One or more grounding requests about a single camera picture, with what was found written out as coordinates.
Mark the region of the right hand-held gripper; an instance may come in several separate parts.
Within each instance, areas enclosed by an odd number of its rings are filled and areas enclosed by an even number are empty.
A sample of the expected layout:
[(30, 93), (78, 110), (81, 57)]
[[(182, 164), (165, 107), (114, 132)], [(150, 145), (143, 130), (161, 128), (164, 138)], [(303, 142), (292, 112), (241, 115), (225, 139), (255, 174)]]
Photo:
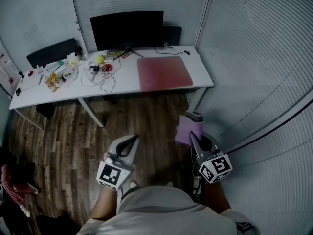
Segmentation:
[(203, 132), (199, 139), (191, 132), (189, 140), (191, 149), (196, 154), (199, 175), (209, 183), (215, 183), (229, 175), (232, 171), (229, 156), (217, 151), (217, 142), (213, 136)]

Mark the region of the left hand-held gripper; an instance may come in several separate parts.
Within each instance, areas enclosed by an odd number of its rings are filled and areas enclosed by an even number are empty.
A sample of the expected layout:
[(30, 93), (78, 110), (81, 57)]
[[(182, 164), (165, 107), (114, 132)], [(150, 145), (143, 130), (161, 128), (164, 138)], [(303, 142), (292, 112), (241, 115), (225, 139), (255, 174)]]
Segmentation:
[(126, 135), (114, 140), (109, 152), (100, 161), (96, 180), (115, 191), (124, 185), (134, 172), (133, 162), (139, 145), (138, 135)]

